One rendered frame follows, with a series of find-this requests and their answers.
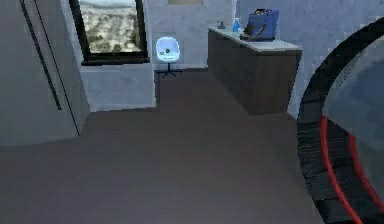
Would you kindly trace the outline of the white shell chair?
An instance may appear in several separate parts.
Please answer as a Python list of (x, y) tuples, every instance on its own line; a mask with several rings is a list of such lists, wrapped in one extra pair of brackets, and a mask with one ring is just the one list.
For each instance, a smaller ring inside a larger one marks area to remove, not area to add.
[(177, 62), (180, 55), (180, 46), (174, 37), (160, 37), (156, 42), (156, 57), (159, 61), (167, 64), (167, 69), (164, 71), (158, 71), (158, 74), (163, 74), (163, 78), (165, 78), (168, 74), (175, 76), (176, 70), (171, 69), (171, 64)]

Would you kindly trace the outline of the dark brown counter cabinet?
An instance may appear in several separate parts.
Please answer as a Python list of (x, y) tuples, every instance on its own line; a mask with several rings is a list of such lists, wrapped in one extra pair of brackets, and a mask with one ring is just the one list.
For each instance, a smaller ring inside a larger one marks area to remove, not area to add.
[(208, 71), (251, 115), (285, 113), (302, 48), (282, 41), (246, 42), (238, 33), (208, 30)]

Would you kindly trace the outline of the blue bag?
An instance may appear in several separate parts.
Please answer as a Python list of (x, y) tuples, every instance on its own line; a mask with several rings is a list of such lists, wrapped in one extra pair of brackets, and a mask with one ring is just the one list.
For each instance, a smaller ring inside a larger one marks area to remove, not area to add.
[(240, 34), (240, 39), (248, 42), (268, 42), (276, 37), (279, 11), (257, 9), (248, 17), (248, 23)]

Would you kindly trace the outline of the black framed window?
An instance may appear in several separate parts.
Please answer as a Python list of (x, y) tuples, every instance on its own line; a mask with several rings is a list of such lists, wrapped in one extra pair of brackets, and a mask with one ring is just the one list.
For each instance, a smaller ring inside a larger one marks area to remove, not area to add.
[(68, 0), (83, 66), (150, 62), (144, 0)]

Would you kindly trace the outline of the round black framed mirror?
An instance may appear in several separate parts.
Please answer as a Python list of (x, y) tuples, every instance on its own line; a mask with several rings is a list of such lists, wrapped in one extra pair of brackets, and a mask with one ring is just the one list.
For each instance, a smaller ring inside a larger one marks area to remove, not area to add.
[(358, 160), (356, 138), (322, 113), (342, 69), (384, 36), (384, 17), (342, 41), (312, 75), (297, 115), (297, 152), (311, 199), (324, 224), (384, 224), (382, 202)]

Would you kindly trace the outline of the grey fridge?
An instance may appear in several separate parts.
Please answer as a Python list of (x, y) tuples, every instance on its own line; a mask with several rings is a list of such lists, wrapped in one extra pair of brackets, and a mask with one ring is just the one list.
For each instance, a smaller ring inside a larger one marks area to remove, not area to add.
[(88, 115), (60, 0), (0, 0), (0, 146), (77, 137)]

